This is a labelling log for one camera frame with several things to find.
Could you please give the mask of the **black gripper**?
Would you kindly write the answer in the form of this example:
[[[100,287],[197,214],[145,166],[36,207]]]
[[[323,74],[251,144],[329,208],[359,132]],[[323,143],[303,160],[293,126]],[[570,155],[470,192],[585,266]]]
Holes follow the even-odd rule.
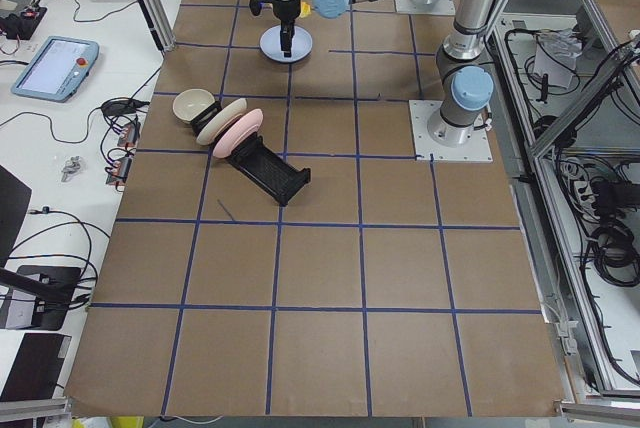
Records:
[[[273,12],[280,20],[279,41],[282,54],[292,56],[295,21],[301,14],[301,0],[274,0]]]

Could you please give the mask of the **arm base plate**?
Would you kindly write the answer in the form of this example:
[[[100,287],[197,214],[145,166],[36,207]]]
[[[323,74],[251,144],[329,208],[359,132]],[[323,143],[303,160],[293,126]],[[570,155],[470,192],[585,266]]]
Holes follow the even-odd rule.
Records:
[[[418,161],[490,163],[493,161],[484,119],[479,113],[467,127],[449,125],[441,100],[410,100],[410,121]]]
[[[453,0],[394,0],[395,10],[401,14],[454,16]]]

